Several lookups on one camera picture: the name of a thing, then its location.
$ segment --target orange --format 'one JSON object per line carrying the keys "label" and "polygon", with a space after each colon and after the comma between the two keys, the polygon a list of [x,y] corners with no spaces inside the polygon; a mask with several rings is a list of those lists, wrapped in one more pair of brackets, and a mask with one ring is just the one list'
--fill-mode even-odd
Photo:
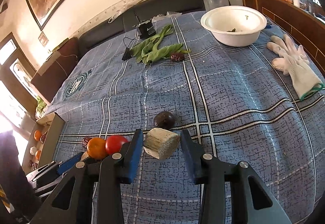
{"label": "orange", "polygon": [[39,159],[40,159],[40,157],[41,157],[41,153],[42,153],[41,150],[36,151],[36,153],[35,153],[35,158],[36,158],[36,160],[39,161]]}
{"label": "orange", "polygon": [[87,144],[87,152],[96,160],[104,159],[108,154],[105,149],[106,141],[102,138],[92,138]]}
{"label": "orange", "polygon": [[34,138],[35,138],[35,140],[36,140],[36,141],[40,141],[41,137],[42,137],[42,133],[41,133],[41,131],[36,130],[35,133],[34,133]]}

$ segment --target work glove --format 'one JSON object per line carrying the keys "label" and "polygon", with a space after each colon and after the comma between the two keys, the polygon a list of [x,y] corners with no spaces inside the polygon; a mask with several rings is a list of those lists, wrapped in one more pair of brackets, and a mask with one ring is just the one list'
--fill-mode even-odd
{"label": "work glove", "polygon": [[272,61],[272,67],[284,75],[290,75],[293,87],[302,101],[305,96],[324,88],[324,84],[309,66],[309,61],[303,47],[298,50],[288,35],[283,36],[285,43],[277,36],[272,36],[267,47],[280,58]]}
{"label": "work glove", "polygon": [[291,38],[287,34],[283,35],[283,39],[285,43],[281,38],[273,35],[271,36],[272,42],[267,43],[269,50],[282,57],[273,59],[272,67],[276,70],[282,71],[284,75],[289,75],[285,67],[285,54],[292,56],[296,60],[302,59],[306,64],[309,65],[308,57],[303,50],[303,46],[299,45],[297,50]]}

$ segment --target metal screw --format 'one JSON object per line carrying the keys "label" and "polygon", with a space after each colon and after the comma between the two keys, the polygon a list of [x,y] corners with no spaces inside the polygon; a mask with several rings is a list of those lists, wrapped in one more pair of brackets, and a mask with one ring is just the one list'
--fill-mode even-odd
{"label": "metal screw", "polygon": [[245,162],[245,161],[241,161],[241,162],[239,163],[239,165],[240,165],[240,167],[242,167],[242,168],[247,168],[247,167],[248,167],[248,163]]}
{"label": "metal screw", "polygon": [[211,159],[212,159],[212,155],[211,155],[211,154],[204,154],[204,155],[203,155],[203,158],[204,158],[205,160],[211,160]]}
{"label": "metal screw", "polygon": [[120,153],[115,153],[115,154],[112,155],[112,158],[114,160],[120,159],[121,157],[122,157],[122,155]]}
{"label": "metal screw", "polygon": [[76,163],[76,167],[77,168],[83,168],[85,166],[85,163],[84,162],[77,162]]}

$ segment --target dried red date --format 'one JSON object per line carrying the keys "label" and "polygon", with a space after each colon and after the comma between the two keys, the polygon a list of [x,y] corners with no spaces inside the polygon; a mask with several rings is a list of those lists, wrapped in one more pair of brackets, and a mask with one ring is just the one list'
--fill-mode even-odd
{"label": "dried red date", "polygon": [[182,53],[173,53],[173,54],[171,54],[170,59],[172,61],[176,61],[176,62],[183,61],[185,59],[185,55]]}
{"label": "dried red date", "polygon": [[87,149],[87,144],[88,142],[91,140],[92,138],[91,137],[85,137],[81,140],[81,145],[82,147],[84,147],[85,149]]}
{"label": "dried red date", "polygon": [[42,137],[41,137],[41,143],[42,144],[44,144],[44,142],[45,142],[45,139],[46,139],[46,135],[48,134],[48,132],[46,132],[46,133],[44,133],[43,135],[42,135]]}
{"label": "dried red date", "polygon": [[31,166],[31,167],[32,167],[32,168],[33,168],[33,170],[35,171],[35,170],[37,169],[37,166],[38,166],[38,163],[35,163],[35,162],[34,162],[34,163],[32,164],[32,166]]}

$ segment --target tomato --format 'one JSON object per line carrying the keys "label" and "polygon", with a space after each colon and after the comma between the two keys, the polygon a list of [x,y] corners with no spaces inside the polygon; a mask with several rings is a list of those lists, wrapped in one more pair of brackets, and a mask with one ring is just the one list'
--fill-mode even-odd
{"label": "tomato", "polygon": [[118,153],[124,143],[128,142],[122,135],[112,135],[106,139],[106,152],[111,155]]}

